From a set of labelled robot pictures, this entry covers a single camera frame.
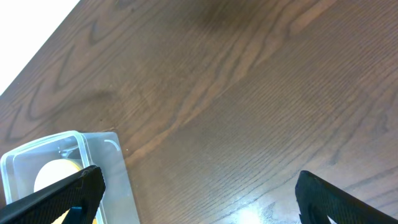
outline clear plastic bin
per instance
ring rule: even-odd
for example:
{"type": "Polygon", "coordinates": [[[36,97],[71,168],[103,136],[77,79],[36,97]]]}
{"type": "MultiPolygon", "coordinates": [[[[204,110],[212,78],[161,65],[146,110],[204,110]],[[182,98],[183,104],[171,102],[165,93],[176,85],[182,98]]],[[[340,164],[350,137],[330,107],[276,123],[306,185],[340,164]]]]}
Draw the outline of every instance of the clear plastic bin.
{"type": "Polygon", "coordinates": [[[67,131],[5,153],[0,165],[7,204],[32,194],[39,170],[56,159],[71,159],[82,167],[101,168],[106,190],[96,215],[98,223],[139,223],[118,136],[111,132],[67,131]]]}

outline brown wooden surface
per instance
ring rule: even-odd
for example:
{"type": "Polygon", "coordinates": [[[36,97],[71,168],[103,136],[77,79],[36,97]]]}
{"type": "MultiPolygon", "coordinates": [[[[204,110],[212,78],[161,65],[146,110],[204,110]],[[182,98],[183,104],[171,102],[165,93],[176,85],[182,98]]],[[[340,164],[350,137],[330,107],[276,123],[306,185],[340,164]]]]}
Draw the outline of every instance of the brown wooden surface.
{"type": "Polygon", "coordinates": [[[114,130],[141,223],[297,223],[302,169],[398,218],[397,12],[81,1],[0,97],[1,154],[114,130]]]}

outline wood grain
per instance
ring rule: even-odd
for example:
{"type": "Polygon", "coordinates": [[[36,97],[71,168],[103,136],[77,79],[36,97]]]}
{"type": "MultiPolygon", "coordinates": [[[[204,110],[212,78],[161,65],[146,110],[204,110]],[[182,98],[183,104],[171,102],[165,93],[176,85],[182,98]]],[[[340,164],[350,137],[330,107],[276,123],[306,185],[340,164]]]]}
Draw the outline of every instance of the wood grain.
{"type": "Polygon", "coordinates": [[[0,98],[0,150],[116,131],[142,223],[297,223],[302,169],[398,218],[397,11],[81,1],[0,98]]]}

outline transparent box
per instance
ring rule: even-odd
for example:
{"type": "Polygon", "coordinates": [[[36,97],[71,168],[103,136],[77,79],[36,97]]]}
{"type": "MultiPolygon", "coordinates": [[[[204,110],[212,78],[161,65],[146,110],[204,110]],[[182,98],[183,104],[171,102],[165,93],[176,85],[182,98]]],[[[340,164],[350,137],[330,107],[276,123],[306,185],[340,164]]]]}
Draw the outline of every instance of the transparent box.
{"type": "Polygon", "coordinates": [[[5,153],[0,166],[6,203],[32,194],[39,170],[56,159],[78,161],[83,168],[101,168],[106,190],[96,214],[97,223],[139,223],[119,139],[112,132],[67,131],[5,153]]]}

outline white floor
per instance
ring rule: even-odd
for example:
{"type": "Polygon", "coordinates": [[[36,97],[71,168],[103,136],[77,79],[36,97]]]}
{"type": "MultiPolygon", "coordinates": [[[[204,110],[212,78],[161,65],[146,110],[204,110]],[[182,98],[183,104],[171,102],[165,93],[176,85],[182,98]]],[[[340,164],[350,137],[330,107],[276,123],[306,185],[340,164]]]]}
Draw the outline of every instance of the white floor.
{"type": "Polygon", "coordinates": [[[0,95],[78,1],[0,1],[0,95]]]}

